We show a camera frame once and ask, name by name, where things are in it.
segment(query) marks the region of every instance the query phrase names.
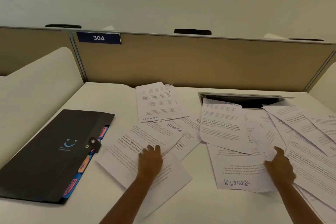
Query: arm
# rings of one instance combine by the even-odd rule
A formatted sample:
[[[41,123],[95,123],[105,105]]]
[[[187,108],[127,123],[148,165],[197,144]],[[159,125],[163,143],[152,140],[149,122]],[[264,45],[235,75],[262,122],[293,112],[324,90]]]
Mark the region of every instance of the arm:
[[[149,188],[162,167],[160,146],[139,154],[138,175],[100,224],[132,224]]]
[[[293,187],[296,175],[283,149],[274,147],[276,156],[272,161],[265,161],[268,174],[278,189],[293,224],[323,224],[310,206]]]

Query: smiley face logo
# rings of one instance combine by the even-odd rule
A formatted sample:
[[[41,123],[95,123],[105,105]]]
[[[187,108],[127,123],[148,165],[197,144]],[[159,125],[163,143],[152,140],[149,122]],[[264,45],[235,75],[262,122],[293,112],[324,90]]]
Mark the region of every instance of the smiley face logo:
[[[74,146],[75,144],[73,143],[72,145],[67,145],[67,142],[64,143],[65,147],[71,147]]]

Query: black folder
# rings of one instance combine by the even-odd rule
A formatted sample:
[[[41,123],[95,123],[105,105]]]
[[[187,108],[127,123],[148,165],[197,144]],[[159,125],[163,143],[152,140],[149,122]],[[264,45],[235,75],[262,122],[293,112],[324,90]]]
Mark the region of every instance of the black folder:
[[[0,197],[64,204],[62,198],[114,114],[62,110],[0,169]]]

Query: desk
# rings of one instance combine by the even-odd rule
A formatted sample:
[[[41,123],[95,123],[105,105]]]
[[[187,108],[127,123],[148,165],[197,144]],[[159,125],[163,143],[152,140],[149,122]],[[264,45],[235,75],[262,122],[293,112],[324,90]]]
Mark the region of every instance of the desk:
[[[330,111],[303,92],[223,90],[177,87],[181,100],[195,113],[201,112],[198,92],[268,94],[295,97],[300,107],[320,113]],[[101,111],[115,114],[108,134],[128,130],[137,123],[135,90],[121,84],[85,83],[62,109]],[[98,224],[122,195],[122,189],[94,160],[65,205],[0,199],[0,223]],[[218,190],[206,144],[199,144],[182,161],[192,181],[143,222],[149,223],[292,223],[278,193],[257,194]]]

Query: white desk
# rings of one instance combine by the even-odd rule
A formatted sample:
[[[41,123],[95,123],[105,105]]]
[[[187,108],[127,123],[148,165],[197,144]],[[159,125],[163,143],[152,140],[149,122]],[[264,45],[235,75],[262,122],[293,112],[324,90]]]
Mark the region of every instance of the white desk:
[[[258,90],[220,90],[177,87],[185,105],[201,112],[198,92],[268,94],[295,97],[290,101],[316,112],[330,111],[307,93]],[[137,123],[134,89],[120,84],[86,83],[62,109],[115,114],[107,133],[127,130]],[[65,205],[0,199],[0,223],[98,224],[122,195],[121,188],[93,157]],[[199,144],[182,161],[192,181],[158,208],[143,223],[292,223],[278,193],[257,194],[218,190],[205,144]]]

